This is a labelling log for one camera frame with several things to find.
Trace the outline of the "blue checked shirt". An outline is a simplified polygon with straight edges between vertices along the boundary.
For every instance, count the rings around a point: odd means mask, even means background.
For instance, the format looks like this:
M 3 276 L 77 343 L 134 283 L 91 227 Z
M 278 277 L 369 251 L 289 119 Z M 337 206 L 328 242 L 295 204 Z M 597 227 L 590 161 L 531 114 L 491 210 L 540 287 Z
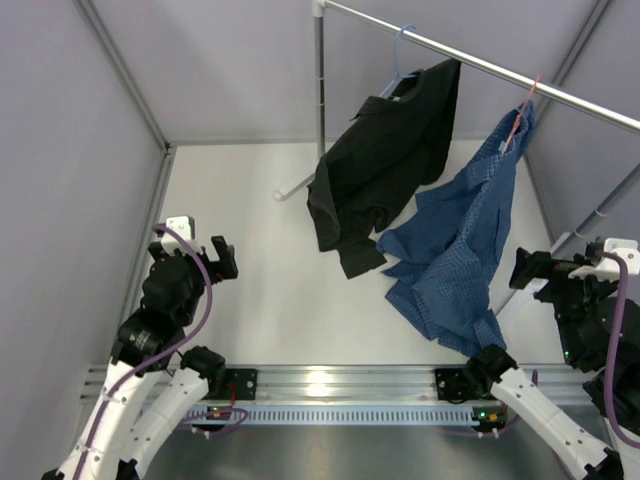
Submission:
M 448 183 L 416 194 L 416 213 L 385 231 L 377 249 L 397 262 L 386 300 L 421 335 L 467 357 L 505 345 L 489 287 L 511 228 L 517 164 L 536 128 L 530 102 L 506 153 L 509 111 Z

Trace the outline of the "pink wire hanger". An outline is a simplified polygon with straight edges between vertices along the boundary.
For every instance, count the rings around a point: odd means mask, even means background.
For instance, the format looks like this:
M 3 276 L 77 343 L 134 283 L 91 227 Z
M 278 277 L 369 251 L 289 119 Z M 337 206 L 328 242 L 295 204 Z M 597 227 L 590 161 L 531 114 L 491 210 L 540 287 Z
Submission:
M 515 136 L 516 131 L 518 130 L 518 128 L 519 128 L 519 126 L 521 124 L 523 114 L 525 113 L 525 110 L 527 109 L 530 101 L 532 100 L 532 97 L 533 97 L 533 95 L 534 95 L 534 93 L 535 93 L 535 91 L 537 89 L 537 86 L 538 86 L 538 83 L 540 82 L 540 79 L 541 79 L 540 75 L 537 75 L 535 77 L 535 79 L 533 81 L 533 84 L 532 84 L 531 88 L 529 89 L 525 100 L 522 102 L 522 104 L 521 104 L 521 106 L 520 106 L 520 108 L 518 110 L 518 113 L 517 113 L 517 115 L 516 115 L 516 117 L 514 119 L 514 122 L 513 122 L 512 126 L 511 126 L 511 130 L 509 131 L 508 136 L 506 137 L 505 141 L 501 144 L 501 147 L 500 147 L 500 153 L 501 154 L 506 153 L 507 150 L 509 149 L 509 146 L 510 146 L 512 140 L 513 140 L 513 137 Z

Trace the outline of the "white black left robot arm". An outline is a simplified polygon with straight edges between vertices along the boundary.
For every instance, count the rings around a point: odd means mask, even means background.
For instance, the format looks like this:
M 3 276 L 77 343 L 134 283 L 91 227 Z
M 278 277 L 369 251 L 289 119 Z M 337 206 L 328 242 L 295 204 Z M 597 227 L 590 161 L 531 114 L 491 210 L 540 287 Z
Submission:
M 204 346 L 187 350 L 163 392 L 147 405 L 171 358 L 194 338 L 198 303 L 213 306 L 213 286 L 238 276 L 235 251 L 221 236 L 211 243 L 217 260 L 177 233 L 159 226 L 150 244 L 153 263 L 142 283 L 139 307 L 119 327 L 105 380 L 82 433 L 46 479 L 142 479 L 167 438 L 199 400 L 226 386 L 224 358 Z

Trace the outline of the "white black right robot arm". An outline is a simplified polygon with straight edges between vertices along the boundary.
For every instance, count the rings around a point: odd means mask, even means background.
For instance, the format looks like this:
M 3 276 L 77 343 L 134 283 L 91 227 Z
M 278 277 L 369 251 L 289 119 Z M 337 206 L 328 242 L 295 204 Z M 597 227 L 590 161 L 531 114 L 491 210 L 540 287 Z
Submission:
M 518 250 L 510 286 L 551 306 L 567 372 L 536 384 L 502 348 L 472 357 L 465 384 L 495 399 L 545 442 L 574 479 L 639 476 L 639 244 L 608 238 L 561 260 Z

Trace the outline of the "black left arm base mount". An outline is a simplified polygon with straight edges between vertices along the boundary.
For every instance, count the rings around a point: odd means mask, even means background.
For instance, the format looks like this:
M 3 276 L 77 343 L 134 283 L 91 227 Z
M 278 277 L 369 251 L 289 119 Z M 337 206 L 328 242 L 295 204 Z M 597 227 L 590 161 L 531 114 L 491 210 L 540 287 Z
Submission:
M 253 401 L 258 386 L 258 370 L 254 368 L 228 368 L 219 397 L 231 403 Z

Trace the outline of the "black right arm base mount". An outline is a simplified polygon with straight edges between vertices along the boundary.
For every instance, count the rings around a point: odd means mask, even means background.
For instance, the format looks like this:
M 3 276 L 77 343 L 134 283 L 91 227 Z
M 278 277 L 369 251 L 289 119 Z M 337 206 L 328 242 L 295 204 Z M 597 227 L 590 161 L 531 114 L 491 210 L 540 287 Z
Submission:
M 484 380 L 466 368 L 436 369 L 435 386 L 438 399 L 451 404 L 492 399 Z

